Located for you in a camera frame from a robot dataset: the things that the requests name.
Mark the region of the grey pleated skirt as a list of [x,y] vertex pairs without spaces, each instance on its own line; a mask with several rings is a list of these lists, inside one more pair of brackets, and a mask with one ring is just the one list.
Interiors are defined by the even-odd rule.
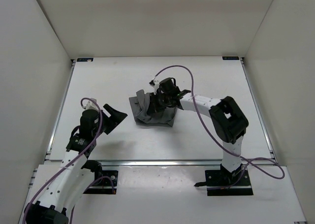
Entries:
[[177,108],[166,107],[157,112],[150,106],[150,95],[138,90],[136,96],[128,99],[135,122],[143,126],[173,127]]

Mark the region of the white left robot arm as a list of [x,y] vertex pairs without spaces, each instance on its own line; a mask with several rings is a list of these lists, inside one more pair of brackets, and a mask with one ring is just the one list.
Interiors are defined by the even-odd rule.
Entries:
[[103,180],[102,166],[90,160],[97,138],[111,133],[127,114],[96,100],[83,106],[80,124],[71,132],[58,171],[37,191],[26,205],[24,224],[69,224],[73,208],[85,190]]

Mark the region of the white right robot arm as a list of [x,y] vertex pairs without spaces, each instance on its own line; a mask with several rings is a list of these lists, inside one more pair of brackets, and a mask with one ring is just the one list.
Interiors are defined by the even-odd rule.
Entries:
[[241,145],[249,121],[236,103],[227,96],[223,99],[195,95],[189,90],[180,90],[174,78],[162,81],[153,79],[150,85],[148,114],[156,115],[166,108],[193,111],[212,120],[217,136],[222,140],[223,158],[220,165],[220,178],[223,183],[232,185],[238,180],[242,170]]

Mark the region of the left blue corner label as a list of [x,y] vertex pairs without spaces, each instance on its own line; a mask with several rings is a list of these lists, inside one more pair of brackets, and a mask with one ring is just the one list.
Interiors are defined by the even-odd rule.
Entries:
[[77,58],[77,62],[92,62],[93,58]]

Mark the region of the blue corner label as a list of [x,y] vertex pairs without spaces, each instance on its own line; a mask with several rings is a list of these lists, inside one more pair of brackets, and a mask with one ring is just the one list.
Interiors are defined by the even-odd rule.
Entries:
[[238,56],[222,56],[222,59],[224,61],[238,61],[239,57]]
[[93,58],[77,58],[77,62],[92,62]]

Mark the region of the right blue corner label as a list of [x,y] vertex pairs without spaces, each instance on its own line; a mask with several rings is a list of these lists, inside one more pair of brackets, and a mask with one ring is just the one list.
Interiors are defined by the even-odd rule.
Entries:
[[222,59],[224,61],[238,61],[239,57],[238,56],[222,56]]

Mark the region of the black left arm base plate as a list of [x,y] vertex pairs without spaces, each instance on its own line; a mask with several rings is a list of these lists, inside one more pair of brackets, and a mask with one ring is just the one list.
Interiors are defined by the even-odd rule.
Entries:
[[89,186],[84,194],[116,194],[119,171],[117,167],[102,166],[94,171],[94,182]]

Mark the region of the aluminium front table rail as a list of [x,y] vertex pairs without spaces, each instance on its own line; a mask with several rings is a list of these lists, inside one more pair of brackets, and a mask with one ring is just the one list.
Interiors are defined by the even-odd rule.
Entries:
[[208,166],[221,160],[102,160],[103,166]]

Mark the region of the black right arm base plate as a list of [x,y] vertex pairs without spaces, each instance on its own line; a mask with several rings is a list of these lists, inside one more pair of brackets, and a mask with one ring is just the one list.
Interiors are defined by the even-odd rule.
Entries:
[[239,175],[228,181],[220,170],[205,170],[208,196],[251,196],[253,195],[251,180],[246,170],[241,178]]

